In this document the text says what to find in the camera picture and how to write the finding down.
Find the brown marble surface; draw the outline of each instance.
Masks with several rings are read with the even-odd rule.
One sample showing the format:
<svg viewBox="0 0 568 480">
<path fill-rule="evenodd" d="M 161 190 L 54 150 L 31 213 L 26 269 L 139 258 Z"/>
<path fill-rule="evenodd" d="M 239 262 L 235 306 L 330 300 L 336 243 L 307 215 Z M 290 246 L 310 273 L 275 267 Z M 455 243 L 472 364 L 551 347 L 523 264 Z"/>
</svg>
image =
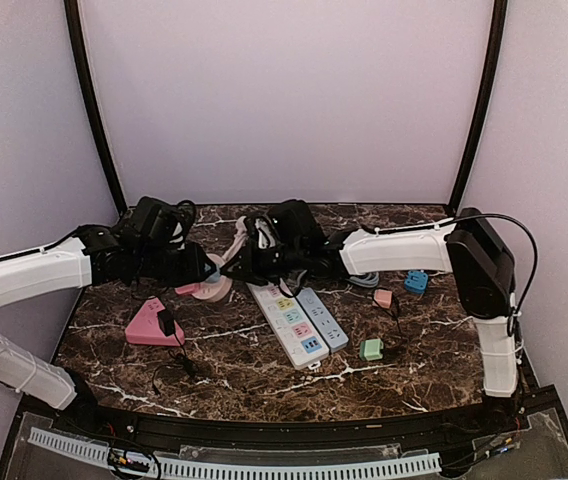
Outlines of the brown marble surface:
<svg viewBox="0 0 568 480">
<path fill-rule="evenodd" d="M 189 239 L 209 253 L 232 243 L 234 222 L 266 207 L 208 206 L 198 211 Z M 400 205 L 314 205 L 326 234 L 355 226 L 392 226 L 443 218 L 441 208 Z M 195 380 L 171 364 L 170 348 L 130 345 L 124 328 L 142 301 L 114 283 L 88 288 L 62 339 L 56 363 L 82 374 L 102 405 L 209 420 L 333 421 L 406 415 L 480 401 L 481 357 L 474 326 L 465 320 L 451 275 L 433 275 L 422 296 L 406 292 L 401 272 L 381 275 L 396 292 L 408 347 L 379 362 L 359 359 L 361 341 L 401 341 L 394 322 L 370 300 L 370 291 L 343 282 L 309 281 L 350 337 L 349 345 L 319 370 L 294 370 L 245 284 L 213 304 L 162 296 L 187 338 L 199 367 Z M 151 293 L 143 286 L 136 296 Z"/>
</svg>

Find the black frame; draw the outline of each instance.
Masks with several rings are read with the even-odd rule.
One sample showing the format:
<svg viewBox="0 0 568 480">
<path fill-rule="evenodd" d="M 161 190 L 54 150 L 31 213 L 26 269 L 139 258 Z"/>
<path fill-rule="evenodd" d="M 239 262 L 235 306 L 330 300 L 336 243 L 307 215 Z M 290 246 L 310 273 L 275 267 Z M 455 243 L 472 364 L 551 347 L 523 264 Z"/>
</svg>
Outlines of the black frame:
<svg viewBox="0 0 568 480">
<path fill-rule="evenodd" d="M 497 70 L 497 61 L 500 54 L 500 46 L 502 44 L 502 35 L 504 32 L 504 24 L 506 20 L 506 7 L 508 0 L 494 0 L 493 2 L 493 16 L 491 19 L 491 28 L 488 38 L 488 45 L 486 48 L 486 57 L 484 58 L 484 68 L 482 71 L 482 79 L 480 81 L 479 92 L 475 102 L 475 110 L 471 120 L 471 126 L 466 139 L 466 146 L 457 172 L 455 184 L 449 201 L 444 206 L 448 215 L 455 215 L 462 202 L 462 197 L 466 190 L 466 185 L 471 174 L 473 162 L 477 154 L 480 138 L 482 136 L 482 129 L 484 128 L 484 121 L 486 120 L 486 113 L 491 98 L 491 91 L 493 90 L 493 82 L 495 80 L 495 72 Z M 117 176 L 113 156 L 108 146 L 106 134 L 104 131 L 104 124 L 100 115 L 97 97 L 95 96 L 95 89 L 93 87 L 93 80 L 91 78 L 91 70 L 89 68 L 88 56 L 86 53 L 86 45 L 84 43 L 84 36 L 82 33 L 82 22 L 79 13 L 78 0 L 64 0 L 66 8 L 66 21 L 68 23 L 68 33 L 71 40 L 71 47 L 73 49 L 73 56 L 75 58 L 75 68 L 77 70 L 77 77 L 82 89 L 82 96 L 84 98 L 84 107 L 86 115 L 88 116 L 89 123 L 91 124 L 91 131 L 93 132 L 93 139 L 97 152 L 100 157 L 102 169 L 106 176 L 113 202 L 117 207 L 118 212 L 123 214 L 127 209 L 127 203 L 122 190 L 122 185 Z"/>
<path fill-rule="evenodd" d="M 526 355 L 522 360 L 522 374 L 529 389 L 522 403 L 525 408 L 522 428 L 527 427 L 526 415 L 555 408 L 568 442 L 568 418 L 555 386 L 540 387 Z M 481 404 L 475 404 L 401 417 L 320 423 L 192 420 L 107 407 L 98 407 L 98 415 L 111 423 L 122 438 L 153 450 L 178 452 L 182 445 L 251 450 L 326 450 L 399 443 L 404 452 L 420 449 L 439 452 L 446 463 L 471 452 L 472 442 L 479 434 L 443 430 L 441 425 L 477 415 L 482 408 Z M 67 423 L 59 412 L 37 399 L 24 396 L 2 452 L 0 480 L 4 480 L 8 471 L 13 445 L 26 412 L 51 418 L 54 428 L 83 434 Z"/>
<path fill-rule="evenodd" d="M 86 45 L 84 44 L 84 34 L 82 33 L 82 21 L 80 19 L 79 6 L 77 0 L 64 0 L 64 8 L 66 10 L 66 23 L 68 26 L 68 34 L 71 39 L 71 48 L 73 50 L 73 58 L 75 59 L 75 69 L 77 70 L 77 78 L 80 82 L 82 97 L 84 98 L 84 108 L 86 116 L 91 125 L 93 133 L 93 141 L 97 154 L 100 157 L 102 170 L 108 183 L 108 188 L 115 203 L 115 208 L 120 215 L 127 210 L 126 199 L 122 184 L 115 170 L 113 156 L 108 146 L 104 123 L 100 115 L 100 108 L 95 96 L 95 88 L 93 87 L 93 79 L 91 78 L 91 69 L 88 64 L 88 56 L 86 53 Z"/>
</svg>

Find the green cube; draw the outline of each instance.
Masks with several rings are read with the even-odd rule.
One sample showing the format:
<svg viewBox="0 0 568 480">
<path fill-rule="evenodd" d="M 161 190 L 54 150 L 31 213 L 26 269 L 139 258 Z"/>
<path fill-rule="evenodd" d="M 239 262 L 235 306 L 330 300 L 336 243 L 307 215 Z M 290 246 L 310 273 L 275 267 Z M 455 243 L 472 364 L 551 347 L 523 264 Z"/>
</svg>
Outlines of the green cube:
<svg viewBox="0 0 568 480">
<path fill-rule="evenodd" d="M 373 360 L 382 359 L 382 349 L 384 348 L 384 343 L 379 338 L 374 338 L 372 340 L 364 340 L 360 344 L 360 358 L 371 362 Z"/>
</svg>

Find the power strip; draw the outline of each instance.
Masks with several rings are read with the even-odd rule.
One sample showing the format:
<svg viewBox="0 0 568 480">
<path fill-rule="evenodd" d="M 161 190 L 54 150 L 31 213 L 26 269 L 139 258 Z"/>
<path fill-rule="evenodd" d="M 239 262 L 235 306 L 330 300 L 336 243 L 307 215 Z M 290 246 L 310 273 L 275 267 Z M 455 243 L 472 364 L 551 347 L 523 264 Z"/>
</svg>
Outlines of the power strip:
<svg viewBox="0 0 568 480">
<path fill-rule="evenodd" d="M 313 325 L 315 325 L 315 328 L 319 330 L 331 353 L 341 350 L 348 344 L 346 333 L 344 333 L 335 317 L 331 315 L 312 288 L 303 288 L 296 299 L 306 312 L 306 315 L 311 319 L 311 322 L 313 322 Z"/>
<path fill-rule="evenodd" d="M 295 369 L 317 369 L 329 348 L 297 300 L 286 298 L 272 283 L 247 285 Z"/>
</svg>

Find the light blue power strip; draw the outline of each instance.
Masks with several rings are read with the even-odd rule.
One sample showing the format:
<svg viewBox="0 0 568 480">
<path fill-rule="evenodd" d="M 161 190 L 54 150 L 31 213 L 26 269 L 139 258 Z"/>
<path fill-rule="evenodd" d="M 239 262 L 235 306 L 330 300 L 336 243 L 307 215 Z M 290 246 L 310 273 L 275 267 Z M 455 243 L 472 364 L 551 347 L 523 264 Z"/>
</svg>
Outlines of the light blue power strip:
<svg viewBox="0 0 568 480">
<path fill-rule="evenodd" d="M 330 314 L 326 306 L 312 288 L 304 288 L 297 295 L 296 300 L 311 319 L 317 331 L 328 345 L 331 353 L 341 350 L 348 344 L 348 337 L 337 320 Z"/>
</svg>

